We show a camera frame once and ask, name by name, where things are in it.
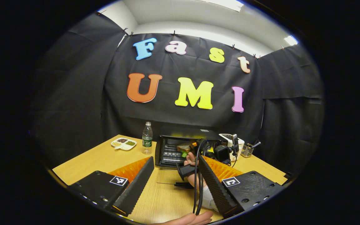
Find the white divided plate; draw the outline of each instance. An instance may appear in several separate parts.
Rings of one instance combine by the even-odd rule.
[[[114,140],[113,142],[111,142],[110,144],[115,149],[122,149],[122,150],[128,151],[128,150],[132,149],[134,146],[136,146],[137,142],[135,140],[120,137],[120,138]]]

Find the hand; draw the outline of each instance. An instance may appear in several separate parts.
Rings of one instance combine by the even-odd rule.
[[[186,159],[184,161],[184,165],[188,165],[188,164],[191,164],[192,166],[195,166],[195,156],[193,153],[189,152],[188,155],[186,156]],[[188,182],[195,188],[195,184],[194,184],[194,181],[195,181],[195,175],[194,174],[191,174],[187,177],[188,179]]]
[[[153,223],[150,225],[205,225],[212,221],[212,219],[210,219],[212,216],[213,212],[211,211],[206,211],[203,214],[199,214],[198,216],[193,213],[189,213],[178,219],[173,219],[167,222]]]

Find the plastic bottle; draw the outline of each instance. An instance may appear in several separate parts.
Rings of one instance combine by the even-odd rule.
[[[153,148],[153,129],[151,128],[151,122],[145,123],[145,128],[142,131],[142,152],[146,155],[152,153]]]

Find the bottle label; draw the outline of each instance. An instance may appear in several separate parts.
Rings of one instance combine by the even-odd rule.
[[[143,147],[151,147],[153,145],[153,140],[142,140]]]

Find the table surface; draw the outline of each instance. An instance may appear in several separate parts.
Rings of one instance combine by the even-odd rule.
[[[135,140],[137,144],[129,151],[116,150],[110,143],[119,137]],[[137,160],[148,156],[155,156],[156,142],[152,142],[153,151],[151,155],[145,155],[141,152],[141,142],[142,140],[138,138],[116,135],[110,140],[57,166],[53,171],[66,185],[71,185],[96,170],[109,173]],[[249,158],[240,157],[236,165],[234,165],[234,168],[245,173],[257,171],[280,185],[283,185],[287,180],[284,177],[284,172],[274,168],[254,155]],[[161,182],[162,179],[160,177],[162,174],[164,174],[166,182]],[[194,190],[178,188],[170,184],[179,179],[180,176],[176,170],[164,171],[160,167],[155,166],[133,212],[127,218],[146,224],[161,223],[180,218],[192,212]],[[201,208],[200,213],[206,210],[205,208]],[[218,212],[213,212],[213,221],[223,218]]]

